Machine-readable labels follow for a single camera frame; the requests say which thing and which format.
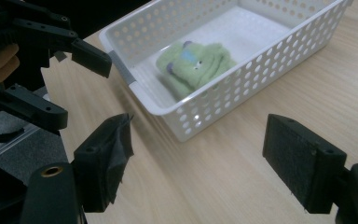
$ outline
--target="wooden table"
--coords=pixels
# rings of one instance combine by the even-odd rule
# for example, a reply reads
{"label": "wooden table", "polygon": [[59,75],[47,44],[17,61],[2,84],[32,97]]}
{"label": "wooden table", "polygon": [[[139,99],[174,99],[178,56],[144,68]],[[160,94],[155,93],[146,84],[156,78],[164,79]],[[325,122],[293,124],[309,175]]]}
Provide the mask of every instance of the wooden table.
{"label": "wooden table", "polygon": [[[86,39],[102,48],[97,34]],[[358,1],[329,44],[212,126],[179,143],[135,100],[114,68],[110,78],[52,59],[44,79],[68,110],[61,131],[69,160],[107,118],[128,112],[135,156],[115,204],[89,223],[334,223],[310,215],[274,173],[262,148],[268,114],[295,119],[358,163]]]}

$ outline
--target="brass insert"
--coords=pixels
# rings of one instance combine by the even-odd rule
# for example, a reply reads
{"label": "brass insert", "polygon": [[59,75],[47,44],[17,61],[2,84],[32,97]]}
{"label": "brass insert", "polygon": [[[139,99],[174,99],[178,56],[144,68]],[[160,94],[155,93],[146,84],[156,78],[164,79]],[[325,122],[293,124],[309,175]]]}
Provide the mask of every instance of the brass insert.
{"label": "brass insert", "polygon": [[61,166],[52,166],[44,170],[41,175],[43,177],[52,177],[58,175],[60,172],[62,172],[62,170],[63,168]]}

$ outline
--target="white plastic basket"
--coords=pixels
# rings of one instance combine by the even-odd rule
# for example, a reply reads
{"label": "white plastic basket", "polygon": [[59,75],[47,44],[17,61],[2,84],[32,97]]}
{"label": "white plastic basket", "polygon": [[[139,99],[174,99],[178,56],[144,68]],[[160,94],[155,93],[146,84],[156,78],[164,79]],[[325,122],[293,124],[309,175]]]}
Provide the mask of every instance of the white plastic basket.
{"label": "white plastic basket", "polygon": [[[351,0],[157,0],[100,39],[138,100],[186,141],[330,40]],[[222,43],[236,66],[177,102],[156,59],[176,41]]]}

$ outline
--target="green plush toy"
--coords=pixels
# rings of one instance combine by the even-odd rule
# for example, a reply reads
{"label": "green plush toy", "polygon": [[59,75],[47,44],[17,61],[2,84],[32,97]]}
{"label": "green plush toy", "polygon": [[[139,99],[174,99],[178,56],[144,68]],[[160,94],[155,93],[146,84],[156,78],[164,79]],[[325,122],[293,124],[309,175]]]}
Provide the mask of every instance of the green plush toy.
{"label": "green plush toy", "polygon": [[236,63],[221,44],[186,41],[169,46],[157,59],[164,82],[178,100],[225,73]]}

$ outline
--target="plush toy eye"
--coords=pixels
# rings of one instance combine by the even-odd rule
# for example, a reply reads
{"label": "plush toy eye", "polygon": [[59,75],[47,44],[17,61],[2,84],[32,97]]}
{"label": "plush toy eye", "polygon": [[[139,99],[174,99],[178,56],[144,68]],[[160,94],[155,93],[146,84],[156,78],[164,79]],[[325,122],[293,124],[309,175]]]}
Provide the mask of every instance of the plush toy eye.
{"label": "plush toy eye", "polygon": [[173,72],[173,63],[167,64],[167,72],[171,75],[175,75],[175,73]]}
{"label": "plush toy eye", "polygon": [[187,47],[187,46],[188,46],[189,44],[191,44],[191,43],[193,43],[193,42],[187,40],[187,41],[183,44],[183,48]]}
{"label": "plush toy eye", "polygon": [[202,65],[202,61],[198,61],[194,69],[199,69]]}

